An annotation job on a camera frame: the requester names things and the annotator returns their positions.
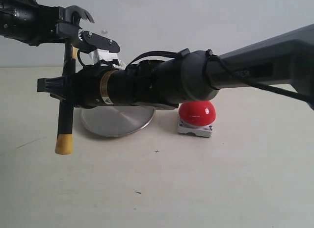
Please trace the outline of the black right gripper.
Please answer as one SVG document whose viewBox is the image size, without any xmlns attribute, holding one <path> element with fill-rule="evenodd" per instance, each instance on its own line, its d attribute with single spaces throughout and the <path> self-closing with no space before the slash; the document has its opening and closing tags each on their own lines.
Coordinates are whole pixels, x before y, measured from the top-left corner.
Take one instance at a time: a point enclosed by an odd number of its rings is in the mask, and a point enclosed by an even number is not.
<svg viewBox="0 0 314 228">
<path fill-rule="evenodd" d="M 134 106 L 137 71 L 88 66 L 74 75 L 37 79 L 37 92 L 81 108 Z"/>
</svg>

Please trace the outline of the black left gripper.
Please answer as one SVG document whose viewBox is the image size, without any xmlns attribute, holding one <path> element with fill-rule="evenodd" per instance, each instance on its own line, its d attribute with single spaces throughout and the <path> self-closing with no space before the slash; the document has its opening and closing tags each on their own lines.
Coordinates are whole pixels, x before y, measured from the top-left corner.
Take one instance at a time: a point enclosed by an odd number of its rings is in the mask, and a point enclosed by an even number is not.
<svg viewBox="0 0 314 228">
<path fill-rule="evenodd" d="M 66 40 L 83 53 L 90 53 L 96 49 L 119 53 L 120 47 L 114 40 L 76 26 L 81 19 L 80 11 L 81 8 L 76 5 L 68 7 L 40 5 L 35 24 L 31 26 L 33 34 L 29 45 L 64 44 Z"/>
</svg>

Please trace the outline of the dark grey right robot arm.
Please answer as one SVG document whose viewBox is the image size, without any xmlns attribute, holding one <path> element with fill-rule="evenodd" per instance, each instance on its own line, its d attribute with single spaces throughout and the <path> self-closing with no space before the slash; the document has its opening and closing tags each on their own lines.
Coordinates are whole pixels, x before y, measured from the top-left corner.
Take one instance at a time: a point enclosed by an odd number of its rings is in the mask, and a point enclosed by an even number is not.
<svg viewBox="0 0 314 228">
<path fill-rule="evenodd" d="M 37 81 L 38 92 L 81 108 L 175 109 L 184 102 L 209 101 L 221 89 L 245 86 L 313 106 L 313 25 L 223 55 L 151 51 L 122 70 L 89 65 L 72 75 Z"/>
</svg>

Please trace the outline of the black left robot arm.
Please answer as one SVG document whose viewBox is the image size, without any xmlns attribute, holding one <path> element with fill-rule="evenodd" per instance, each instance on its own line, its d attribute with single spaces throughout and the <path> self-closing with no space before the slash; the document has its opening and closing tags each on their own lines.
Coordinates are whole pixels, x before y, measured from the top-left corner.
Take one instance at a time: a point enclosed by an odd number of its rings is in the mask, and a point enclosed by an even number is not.
<svg viewBox="0 0 314 228">
<path fill-rule="evenodd" d="M 0 34 L 30 46 L 65 44 L 90 53 L 96 49 L 119 53 L 117 42 L 80 27 L 81 20 L 94 22 L 91 14 L 76 5 L 46 6 L 36 0 L 0 0 Z"/>
</svg>

